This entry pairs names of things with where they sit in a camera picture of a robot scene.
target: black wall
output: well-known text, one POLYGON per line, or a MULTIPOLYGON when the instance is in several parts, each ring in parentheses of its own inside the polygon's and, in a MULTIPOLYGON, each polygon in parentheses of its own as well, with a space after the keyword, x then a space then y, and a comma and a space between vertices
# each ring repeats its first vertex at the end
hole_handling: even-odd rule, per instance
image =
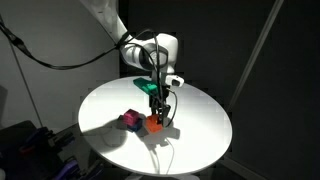
MULTIPOLYGON (((128 1, 128 30, 174 32, 178 74, 224 105, 273 3, 128 1)), ((312 2, 284 2, 232 111, 232 159, 267 179, 320 179, 318 12, 312 2)))

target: white round table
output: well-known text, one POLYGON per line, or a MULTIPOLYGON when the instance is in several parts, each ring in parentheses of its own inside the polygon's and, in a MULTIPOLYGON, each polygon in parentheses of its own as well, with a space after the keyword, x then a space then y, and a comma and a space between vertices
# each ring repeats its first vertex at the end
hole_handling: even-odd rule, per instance
MULTIPOLYGON (((151 115, 149 96, 133 84, 136 78, 103 84, 82 102, 79 126, 94 151, 125 170, 161 177, 201 171, 223 156, 232 138, 228 115, 209 95, 186 83, 171 87, 178 97, 172 127, 155 134, 145 128, 135 133, 122 127, 117 119, 129 109, 141 117, 151 115)), ((168 117, 172 117, 172 93, 167 104, 171 106, 168 117)))

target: green object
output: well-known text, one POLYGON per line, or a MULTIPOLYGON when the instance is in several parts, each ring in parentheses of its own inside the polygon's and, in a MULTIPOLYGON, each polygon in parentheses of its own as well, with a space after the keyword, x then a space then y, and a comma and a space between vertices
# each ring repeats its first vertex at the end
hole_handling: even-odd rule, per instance
POLYGON ((141 89, 143 92, 147 93, 148 95, 157 95, 158 94, 158 87, 156 83, 153 81, 148 81, 143 78, 138 78, 133 80, 133 83, 141 89))

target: orange block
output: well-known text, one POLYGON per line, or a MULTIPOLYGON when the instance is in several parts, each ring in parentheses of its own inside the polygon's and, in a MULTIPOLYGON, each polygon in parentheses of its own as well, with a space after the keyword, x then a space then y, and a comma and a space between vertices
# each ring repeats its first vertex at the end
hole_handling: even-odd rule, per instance
POLYGON ((162 125, 161 124, 157 124, 158 121, 158 115, 154 114, 151 116, 148 116, 146 119, 146 127, 148 128, 148 130, 151 133, 156 133, 160 130, 162 130, 162 125))

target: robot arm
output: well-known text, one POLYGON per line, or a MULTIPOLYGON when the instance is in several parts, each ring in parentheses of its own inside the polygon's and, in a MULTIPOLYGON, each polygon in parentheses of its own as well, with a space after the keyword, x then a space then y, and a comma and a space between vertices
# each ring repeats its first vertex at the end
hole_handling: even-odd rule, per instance
MULTIPOLYGON (((80 1, 100 22, 111 39, 115 43, 118 43, 122 36, 127 32, 127 29, 123 25, 116 11, 117 0, 80 1)), ((162 33, 157 36, 157 40, 160 59, 160 84, 181 87, 184 80, 181 77, 174 75, 174 66, 177 61, 178 53, 178 40, 173 36, 162 33)), ((145 41, 132 39, 130 43, 142 46, 148 51, 152 59, 146 56, 140 47, 135 46, 134 44, 127 44, 120 48, 124 62, 130 66, 134 66, 145 71, 153 71, 152 79, 155 80, 155 68, 153 64, 157 65, 157 54, 154 39, 152 38, 145 41)))

